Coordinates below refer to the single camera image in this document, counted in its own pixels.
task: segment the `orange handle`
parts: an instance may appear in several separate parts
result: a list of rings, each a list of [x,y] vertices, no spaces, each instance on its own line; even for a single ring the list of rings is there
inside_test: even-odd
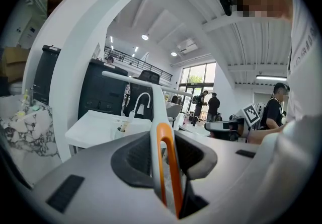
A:
[[[173,195],[175,199],[176,213],[177,213],[177,217],[179,217],[179,213],[182,207],[183,195],[182,195],[182,187],[181,187],[181,181],[180,181],[180,171],[178,167],[178,161],[176,157],[176,151],[175,151],[174,140],[172,137],[171,127],[165,123],[160,123],[156,127],[156,136],[157,136],[157,151],[158,151],[158,161],[159,161],[159,170],[160,170],[162,201],[166,206],[167,205],[166,188],[165,188],[165,181],[163,176],[162,156],[161,156],[161,149],[160,149],[160,142],[164,141],[168,149],[172,189],[173,189]]]

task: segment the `orange and white tool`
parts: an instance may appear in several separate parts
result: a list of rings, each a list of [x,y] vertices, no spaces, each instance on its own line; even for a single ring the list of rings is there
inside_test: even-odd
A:
[[[166,187],[164,182],[164,173],[162,167],[161,156],[161,141],[165,142],[168,149],[169,167],[171,174],[171,182],[175,200],[175,208],[177,217],[182,207],[183,191],[181,186],[181,175],[179,169],[178,154],[175,145],[175,136],[172,126],[168,121],[167,110],[163,91],[175,92],[184,96],[192,97],[192,94],[185,93],[178,90],[173,90],[168,87],[148,83],[142,80],[133,79],[119,74],[103,71],[103,76],[119,79],[129,83],[143,85],[152,88],[153,92],[153,121],[150,130],[150,144],[151,144],[151,160],[152,160],[152,177],[154,181],[154,191],[162,200],[164,205],[167,205]]]

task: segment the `black t-shirt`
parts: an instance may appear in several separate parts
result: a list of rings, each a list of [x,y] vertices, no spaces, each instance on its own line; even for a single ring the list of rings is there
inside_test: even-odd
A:
[[[205,99],[205,96],[203,94],[199,95],[198,102],[197,102],[197,106],[199,106],[199,107],[203,106],[203,104],[201,102],[201,98]]]
[[[278,100],[270,100],[265,107],[261,125],[266,129],[270,129],[266,124],[268,118],[273,119],[278,126],[282,125],[282,107]]]
[[[220,106],[220,101],[218,100],[217,97],[213,97],[208,101],[209,109],[208,113],[215,115],[217,114],[217,110]]]

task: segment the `white rod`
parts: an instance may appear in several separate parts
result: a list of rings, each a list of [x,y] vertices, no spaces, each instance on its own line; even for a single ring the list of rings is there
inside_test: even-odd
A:
[[[129,83],[134,83],[134,84],[137,84],[137,85],[143,85],[143,86],[148,86],[148,87],[152,87],[152,85],[156,85],[156,84],[145,82],[145,81],[142,81],[142,80],[139,80],[139,79],[125,77],[125,76],[121,76],[120,74],[111,73],[111,72],[107,72],[107,71],[103,71],[102,75],[105,76],[105,77],[111,77],[111,78],[115,78],[115,79],[118,79],[118,80],[129,82]],[[161,86],[161,85],[158,85],[158,86],[160,86],[163,91],[167,91],[167,92],[170,92],[170,93],[176,93],[176,94],[181,94],[181,95],[184,95],[184,96],[192,97],[191,93],[185,93],[185,92],[174,90],[174,89],[171,89],[171,88],[168,88],[168,87],[165,87],[165,86]]]

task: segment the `black mesh chair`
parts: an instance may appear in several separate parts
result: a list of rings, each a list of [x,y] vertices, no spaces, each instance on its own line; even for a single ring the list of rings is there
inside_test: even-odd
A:
[[[154,73],[152,71],[143,70],[142,73],[140,74],[140,76],[135,79],[139,79],[142,81],[146,81],[146,82],[150,82],[150,83],[158,85],[159,81],[160,81],[160,76],[157,73]],[[149,103],[148,96],[142,96],[139,99],[139,102],[137,104],[134,117],[149,119],[152,121],[153,120],[153,92],[152,92],[152,88],[130,83],[130,90],[131,90],[131,95],[130,95],[129,103],[124,107],[124,110],[123,110],[123,113],[125,114],[125,116],[128,117],[130,112],[132,110],[134,110],[136,100],[140,96],[140,94],[149,93],[150,97],[151,97],[150,107],[147,108],[147,105]],[[144,105],[143,114],[138,114],[137,111],[139,110],[141,104]]]

